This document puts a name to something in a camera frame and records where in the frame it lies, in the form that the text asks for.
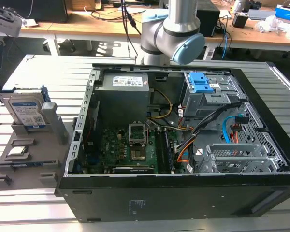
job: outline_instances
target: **motherboard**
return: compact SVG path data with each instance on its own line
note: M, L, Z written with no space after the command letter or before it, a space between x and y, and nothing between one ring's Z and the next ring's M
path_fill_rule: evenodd
M167 173L174 168L177 143L175 130L147 129L144 137L141 127L104 129L99 151L87 153L84 167L88 174Z

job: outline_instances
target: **desk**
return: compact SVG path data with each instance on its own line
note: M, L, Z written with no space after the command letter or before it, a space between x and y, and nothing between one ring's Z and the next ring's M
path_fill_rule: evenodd
M221 6L216 4L220 10L230 10L230 6ZM273 10L273 8L261 7L261 10ZM235 28L232 26L232 19L228 20L227 31L232 37L232 48L245 48L245 49L260 49L260 50L276 50L276 51L290 51L290 39L285 36L285 33L278 31L261 33L256 28L257 21L248 19L243 29ZM215 34L213 38L206 38L209 41L209 46L206 48L205 59L211 59L215 48L218 47L222 40L222 34Z
M230 6L222 6L216 3L216 6L221 10L229 10ZM121 16L121 12L113 12L116 8L107 8L104 11L99 11L100 17L115 18ZM135 15L137 21L141 21L141 14ZM136 22L137 27L141 30L142 25ZM229 19L227 31L231 34L232 48L245 48L245 49L261 49L261 50L278 50L290 51L290 40L285 37L285 33L274 32L260 33L254 26L256 21L248 20L245 28L234 28L232 26L232 19ZM128 32L132 42L140 42L140 35L128 23ZM68 23L39 23L38 27L22 29L20 37L33 37L48 39L49 47L52 55L60 55L56 38L75 39L86 41L127 41L126 34L123 29L122 22L106 22L92 18L86 12L73 12L69 17ZM205 39L206 51L204 59L211 59L215 49L222 41L221 34L215 34L214 37Z

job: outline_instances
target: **open computer tower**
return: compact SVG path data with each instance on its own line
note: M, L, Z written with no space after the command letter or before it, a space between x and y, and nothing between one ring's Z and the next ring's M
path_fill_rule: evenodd
M58 189L80 222L260 216L290 138L241 70L93 64Z

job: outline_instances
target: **power supply label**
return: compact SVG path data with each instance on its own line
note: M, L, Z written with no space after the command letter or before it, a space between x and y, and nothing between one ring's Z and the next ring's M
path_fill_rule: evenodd
M38 112L38 105L35 102L13 102L14 112L22 121L24 126L29 128L42 128L46 123Z
M142 87L143 79L141 76L115 76L113 86L131 86Z

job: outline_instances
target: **metal slatted surface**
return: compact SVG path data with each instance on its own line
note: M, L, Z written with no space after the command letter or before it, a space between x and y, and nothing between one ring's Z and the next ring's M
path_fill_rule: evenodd
M14 71L6 87L45 84L58 105L64 121L78 115L92 63L133 64L129 58L26 56ZM277 70L266 63L196 61L195 66L242 69L290 136L290 86ZM12 118L0 103L0 156L12 133ZM63 198L53 196L54 189L27 189L0 192L0 231L251 231L272 229L290 231L290 199L260 218L200 219L163 222L121 222L79 224Z

